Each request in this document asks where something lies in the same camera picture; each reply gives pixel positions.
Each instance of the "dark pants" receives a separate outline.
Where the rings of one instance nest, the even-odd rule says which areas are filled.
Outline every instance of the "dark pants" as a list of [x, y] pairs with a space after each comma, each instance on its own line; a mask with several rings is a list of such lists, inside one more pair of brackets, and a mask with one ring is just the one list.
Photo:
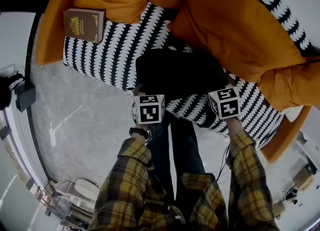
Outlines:
[[[174, 200], [170, 173], [169, 124], [171, 124], [173, 159], [177, 177], [176, 200]], [[184, 217], [189, 219], [198, 195], [183, 186], [181, 177], [183, 173], [205, 173], [193, 124], [184, 119], [177, 119], [166, 112], [161, 124], [152, 132], [152, 139], [146, 146], [151, 151], [155, 175], [167, 193], [165, 200], [176, 205], [182, 211]]]

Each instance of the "watch strap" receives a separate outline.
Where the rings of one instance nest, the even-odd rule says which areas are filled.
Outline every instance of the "watch strap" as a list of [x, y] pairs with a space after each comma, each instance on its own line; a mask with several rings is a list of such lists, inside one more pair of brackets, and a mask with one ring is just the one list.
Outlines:
[[141, 128], [130, 128], [129, 130], [129, 135], [131, 136], [132, 133], [138, 133], [140, 134], [141, 136], [144, 136], [145, 139], [147, 140], [149, 138], [149, 134], [147, 131], [145, 131], [144, 129], [141, 129]]

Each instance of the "yellow plaid sleeve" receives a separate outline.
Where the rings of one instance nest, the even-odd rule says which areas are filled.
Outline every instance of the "yellow plaid sleeve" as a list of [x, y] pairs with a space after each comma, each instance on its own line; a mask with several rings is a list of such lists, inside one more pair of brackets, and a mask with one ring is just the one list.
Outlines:
[[144, 210], [151, 152], [136, 138], [126, 139], [97, 198], [91, 231], [136, 228]]
[[278, 230], [266, 173], [255, 149], [255, 141], [241, 131], [230, 138], [231, 168], [229, 226], [231, 230]]

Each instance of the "book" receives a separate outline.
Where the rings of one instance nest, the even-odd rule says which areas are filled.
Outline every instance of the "book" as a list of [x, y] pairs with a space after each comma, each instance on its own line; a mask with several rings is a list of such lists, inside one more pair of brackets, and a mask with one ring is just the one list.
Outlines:
[[71, 8], [63, 12], [63, 21], [67, 37], [96, 44], [103, 39], [105, 11]]

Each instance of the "black and white patterned cushion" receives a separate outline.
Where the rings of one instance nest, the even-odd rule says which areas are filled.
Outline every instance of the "black and white patterned cushion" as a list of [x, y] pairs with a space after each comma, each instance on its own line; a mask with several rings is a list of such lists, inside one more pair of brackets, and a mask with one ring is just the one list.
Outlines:
[[[136, 86], [136, 59], [148, 49], [171, 49], [192, 53], [192, 49], [174, 38], [167, 25], [176, 12], [148, 4], [139, 24], [106, 21], [104, 37], [95, 44], [71, 37], [65, 38], [63, 63], [86, 76], [97, 78], [123, 91]], [[239, 88], [242, 114], [247, 132], [265, 146], [276, 134], [283, 115], [270, 106], [255, 83], [230, 74]], [[166, 102], [167, 111], [200, 126], [212, 123], [209, 129], [228, 135], [225, 122], [208, 116], [208, 96], [191, 95]]]
[[312, 45], [310, 40], [307, 38], [305, 30], [300, 26], [297, 18], [292, 14], [289, 7], [284, 4], [282, 0], [261, 1], [288, 32], [291, 39], [294, 41], [295, 46], [300, 50], [302, 55], [305, 55], [305, 52], [312, 51]]

